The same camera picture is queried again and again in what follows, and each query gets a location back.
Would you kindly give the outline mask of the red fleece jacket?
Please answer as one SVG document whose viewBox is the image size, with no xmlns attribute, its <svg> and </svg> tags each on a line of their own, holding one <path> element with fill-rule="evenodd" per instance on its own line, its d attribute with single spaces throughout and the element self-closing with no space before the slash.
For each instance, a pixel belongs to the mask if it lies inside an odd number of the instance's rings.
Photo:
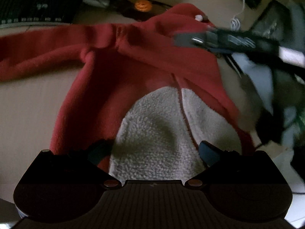
<svg viewBox="0 0 305 229">
<path fill-rule="evenodd" d="M 173 45 L 209 29 L 179 4 L 145 22 L 71 25 L 1 38 L 1 81 L 80 66 L 57 116 L 50 150 L 66 154 L 114 141 L 99 167 L 120 181 L 182 180 L 204 170 L 198 146 L 246 154 L 250 135 L 227 95 L 217 58 Z"/>
</svg>

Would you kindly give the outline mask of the orange pumpkin toy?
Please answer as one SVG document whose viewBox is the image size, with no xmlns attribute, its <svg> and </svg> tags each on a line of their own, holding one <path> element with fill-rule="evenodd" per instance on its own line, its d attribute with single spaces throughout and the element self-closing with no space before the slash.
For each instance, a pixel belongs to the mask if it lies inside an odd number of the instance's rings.
<svg viewBox="0 0 305 229">
<path fill-rule="evenodd" d="M 153 8 L 153 5 L 148 0 L 137 0 L 134 3 L 134 8 L 139 12 L 150 12 Z"/>
</svg>

